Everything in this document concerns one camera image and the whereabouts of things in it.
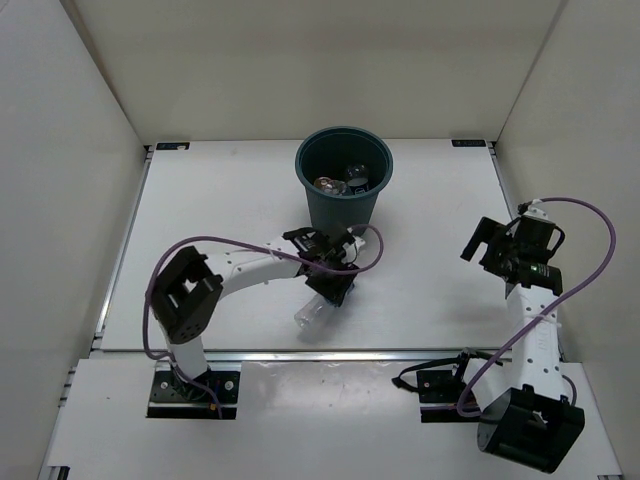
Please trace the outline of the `blue label clear bottle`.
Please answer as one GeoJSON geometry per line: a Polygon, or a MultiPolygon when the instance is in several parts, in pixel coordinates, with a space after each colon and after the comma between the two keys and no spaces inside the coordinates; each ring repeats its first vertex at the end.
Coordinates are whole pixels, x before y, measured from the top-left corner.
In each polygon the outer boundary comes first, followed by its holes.
{"type": "MultiPolygon", "coordinates": [[[[347,291],[344,300],[346,301],[354,289],[351,285],[347,291]]],[[[319,293],[316,293],[300,310],[294,315],[294,321],[303,331],[311,331],[319,328],[321,325],[329,321],[337,311],[341,310],[346,304],[343,302],[341,306],[326,299],[319,293]]]]}

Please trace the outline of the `orange plastic bottle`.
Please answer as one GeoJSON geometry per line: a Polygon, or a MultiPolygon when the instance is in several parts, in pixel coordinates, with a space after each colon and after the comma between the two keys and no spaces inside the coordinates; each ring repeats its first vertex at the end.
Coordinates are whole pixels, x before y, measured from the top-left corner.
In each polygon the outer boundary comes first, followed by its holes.
{"type": "Polygon", "coordinates": [[[347,196],[351,194],[349,186],[342,180],[336,180],[329,177],[318,177],[313,185],[319,191],[333,196],[347,196]]]}

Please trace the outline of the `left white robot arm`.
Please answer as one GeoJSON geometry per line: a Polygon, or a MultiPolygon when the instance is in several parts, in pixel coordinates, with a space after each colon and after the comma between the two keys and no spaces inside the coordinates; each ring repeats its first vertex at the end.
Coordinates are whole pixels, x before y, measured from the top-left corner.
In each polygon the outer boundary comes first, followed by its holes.
{"type": "Polygon", "coordinates": [[[305,284],[337,307],[356,277],[365,240],[349,231],[332,238],[312,228],[284,233],[255,251],[247,246],[213,259],[183,246],[162,267],[147,294],[161,326],[175,388],[188,400],[206,395],[209,367],[201,340],[218,302],[259,284],[304,276],[305,284]]]}

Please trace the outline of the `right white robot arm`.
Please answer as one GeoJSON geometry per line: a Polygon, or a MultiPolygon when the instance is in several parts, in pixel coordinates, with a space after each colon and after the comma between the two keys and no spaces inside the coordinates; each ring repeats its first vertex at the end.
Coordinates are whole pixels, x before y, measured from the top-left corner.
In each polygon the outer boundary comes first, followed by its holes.
{"type": "Polygon", "coordinates": [[[561,271],[550,259],[564,232],[544,213],[508,224],[479,221],[461,257],[469,261],[481,244],[479,263],[505,283],[508,318],[517,342],[506,366],[470,359],[449,375],[460,399],[475,397],[480,410],[477,445],[491,454],[543,473],[555,472],[585,425],[561,372],[557,312],[561,271]]]}

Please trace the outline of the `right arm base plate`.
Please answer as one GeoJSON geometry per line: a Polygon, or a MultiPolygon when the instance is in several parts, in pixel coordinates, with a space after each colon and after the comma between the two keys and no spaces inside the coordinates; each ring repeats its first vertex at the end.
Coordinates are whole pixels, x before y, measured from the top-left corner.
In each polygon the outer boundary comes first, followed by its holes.
{"type": "Polygon", "coordinates": [[[477,416],[461,416],[457,404],[466,387],[463,375],[469,362],[489,358],[487,353],[465,348],[456,357],[404,368],[391,383],[399,390],[418,395],[422,424],[477,423],[477,416]]]}

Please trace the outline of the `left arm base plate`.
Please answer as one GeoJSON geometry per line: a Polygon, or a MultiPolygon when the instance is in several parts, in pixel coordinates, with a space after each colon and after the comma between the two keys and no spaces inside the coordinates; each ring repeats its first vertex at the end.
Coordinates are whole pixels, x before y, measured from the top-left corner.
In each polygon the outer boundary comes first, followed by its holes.
{"type": "Polygon", "coordinates": [[[146,417],[172,420],[235,420],[239,398],[239,365],[209,364],[209,371],[197,379],[216,396],[181,379],[174,368],[164,362],[155,367],[146,417]]]}

